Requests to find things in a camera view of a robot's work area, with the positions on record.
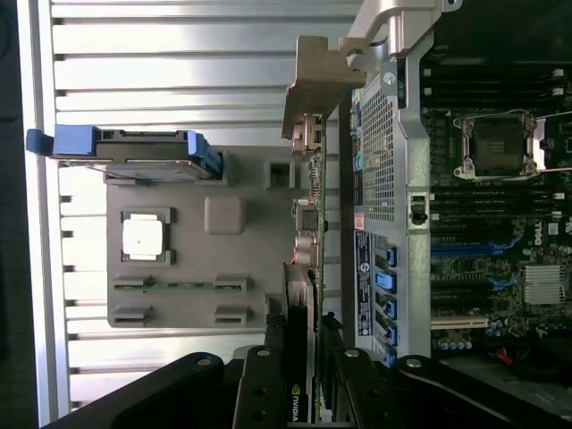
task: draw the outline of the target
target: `screw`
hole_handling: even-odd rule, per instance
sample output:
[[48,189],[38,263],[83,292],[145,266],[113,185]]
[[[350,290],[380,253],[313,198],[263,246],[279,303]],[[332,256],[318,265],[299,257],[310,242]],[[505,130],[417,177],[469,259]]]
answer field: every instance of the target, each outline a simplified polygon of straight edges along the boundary
[[420,368],[421,362],[418,359],[408,359],[405,362],[405,365],[409,366],[410,368]]
[[383,75],[383,81],[388,85],[393,85],[395,83],[395,80],[396,80],[395,75],[390,71],[388,71]]
[[346,350],[344,355],[346,355],[348,358],[357,358],[359,356],[359,350],[354,350],[354,349]]

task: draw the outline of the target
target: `heatsink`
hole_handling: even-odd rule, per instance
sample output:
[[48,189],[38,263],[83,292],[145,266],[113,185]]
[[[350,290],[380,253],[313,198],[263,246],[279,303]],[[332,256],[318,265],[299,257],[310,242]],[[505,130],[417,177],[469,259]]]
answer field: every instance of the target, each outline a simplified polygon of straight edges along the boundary
[[566,282],[561,265],[528,265],[525,268],[525,303],[533,306],[566,302]]

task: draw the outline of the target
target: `metal side panel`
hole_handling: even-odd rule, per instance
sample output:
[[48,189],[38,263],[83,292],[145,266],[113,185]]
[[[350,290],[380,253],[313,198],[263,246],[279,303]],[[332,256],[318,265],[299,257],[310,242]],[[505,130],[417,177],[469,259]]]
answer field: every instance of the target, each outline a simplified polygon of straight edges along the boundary
[[[361,3],[17,1],[26,130],[193,129],[213,145],[264,147],[289,144],[280,136],[297,36],[326,36],[337,46]],[[336,121],[328,122],[333,158]],[[262,340],[253,332],[110,328],[101,176],[58,171],[32,154],[26,174],[41,425],[186,353],[228,359]],[[328,197],[331,223],[339,222],[338,201]],[[324,306],[339,311],[338,231],[329,243]]]

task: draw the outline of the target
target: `motherboard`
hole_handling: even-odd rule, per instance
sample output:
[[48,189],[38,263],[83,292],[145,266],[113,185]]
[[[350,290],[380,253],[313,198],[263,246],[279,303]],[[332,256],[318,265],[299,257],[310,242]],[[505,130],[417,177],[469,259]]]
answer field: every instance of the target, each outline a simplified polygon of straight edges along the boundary
[[555,66],[422,66],[434,353],[572,332],[572,92]]

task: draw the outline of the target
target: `cpu socket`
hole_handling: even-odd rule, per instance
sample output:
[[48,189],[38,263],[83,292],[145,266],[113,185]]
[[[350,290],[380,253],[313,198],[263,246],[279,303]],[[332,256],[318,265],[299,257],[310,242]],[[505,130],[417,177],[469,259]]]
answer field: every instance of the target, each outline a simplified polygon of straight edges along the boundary
[[525,181],[543,165],[540,141],[544,120],[530,113],[489,114],[458,118],[463,133],[463,164],[454,170],[467,181]]

